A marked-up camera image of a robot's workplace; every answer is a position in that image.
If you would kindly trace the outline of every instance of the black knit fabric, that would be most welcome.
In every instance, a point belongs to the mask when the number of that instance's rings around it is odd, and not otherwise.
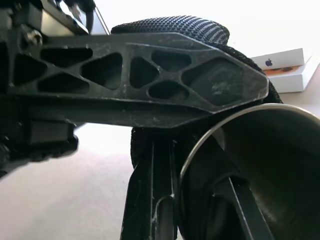
[[[194,16],[173,16],[151,18],[132,23],[126,23],[114,27],[112,34],[119,33],[180,33],[201,41],[207,45],[218,48],[232,57],[242,61],[259,72],[262,70],[250,59],[234,48],[227,46],[230,33],[228,29],[214,21],[205,20]],[[209,117],[197,124],[196,127],[188,126],[183,130],[170,131],[170,138],[175,142],[175,160],[178,165],[182,165],[189,152],[201,138],[201,136],[214,124],[221,121],[224,117],[253,105],[263,103],[282,103],[274,86],[270,83],[268,96],[259,101],[250,103],[235,109],[231,109]],[[147,158],[145,149],[150,147],[153,138],[159,137],[156,129],[136,128],[132,129],[131,135],[131,160],[135,167],[139,160]]]
[[[200,42],[227,44],[229,31],[221,24],[195,16],[150,18],[115,26],[119,33],[180,33]]]

